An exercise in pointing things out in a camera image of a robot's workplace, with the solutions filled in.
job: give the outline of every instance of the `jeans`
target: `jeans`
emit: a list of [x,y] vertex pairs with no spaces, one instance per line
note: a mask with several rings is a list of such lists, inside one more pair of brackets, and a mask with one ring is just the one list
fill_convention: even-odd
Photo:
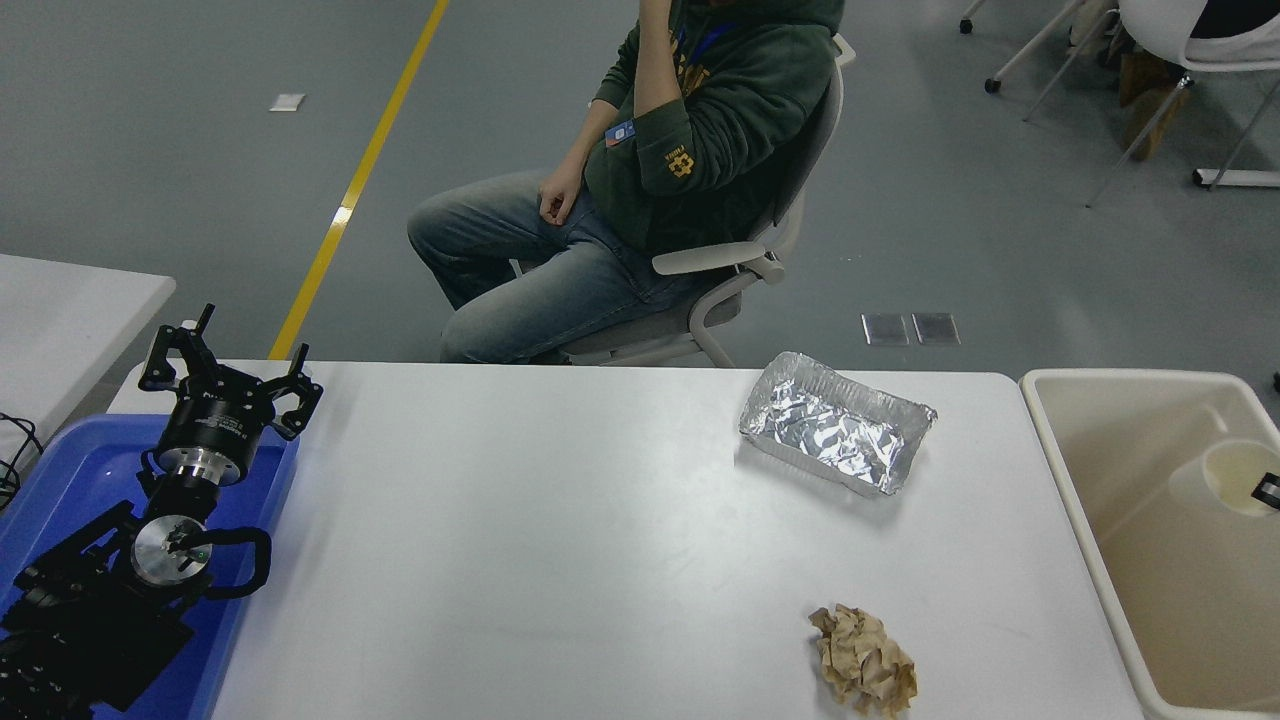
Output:
[[[481,181],[431,197],[410,245],[456,310],[442,363],[527,363],[609,325],[666,310],[700,274],[659,275],[609,228],[586,188],[561,227],[538,214],[543,173]],[[511,260],[541,263],[516,277]]]

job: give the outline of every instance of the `green hoodie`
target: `green hoodie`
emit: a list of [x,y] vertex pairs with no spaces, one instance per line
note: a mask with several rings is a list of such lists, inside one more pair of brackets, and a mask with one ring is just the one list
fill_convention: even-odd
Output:
[[584,178],[604,218],[646,255],[744,240],[768,208],[805,119],[831,77],[844,0],[673,0],[684,94],[634,118],[639,26],[595,97],[618,108]]

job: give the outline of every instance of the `beige plastic bin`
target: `beige plastic bin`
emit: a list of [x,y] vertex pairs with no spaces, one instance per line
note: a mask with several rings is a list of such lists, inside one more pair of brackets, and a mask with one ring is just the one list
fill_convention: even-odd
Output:
[[1280,512],[1189,507],[1169,492],[1225,438],[1280,448],[1239,378],[1033,370],[1023,395],[1148,717],[1280,720]]

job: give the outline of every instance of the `aluminum foil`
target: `aluminum foil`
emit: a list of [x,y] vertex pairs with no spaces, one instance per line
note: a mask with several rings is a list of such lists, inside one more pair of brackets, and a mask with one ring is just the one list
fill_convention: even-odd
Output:
[[797,352],[755,383],[739,432],[756,447],[860,495],[893,495],[938,414]]

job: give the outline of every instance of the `blue lanyard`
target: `blue lanyard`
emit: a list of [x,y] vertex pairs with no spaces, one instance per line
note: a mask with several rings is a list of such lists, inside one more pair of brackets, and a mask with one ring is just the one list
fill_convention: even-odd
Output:
[[[737,27],[737,23],[721,23],[713,27],[707,35],[703,36],[701,42],[698,44],[698,47],[694,47],[694,51],[689,54],[689,58],[685,60],[685,63],[689,64],[689,67],[695,65],[698,63],[698,59],[703,56],[703,53],[707,53],[708,47],[714,45],[716,41],[719,40],[722,35],[733,29],[735,27]],[[685,46],[685,28],[680,28],[680,36],[676,40],[676,45],[681,47]]]

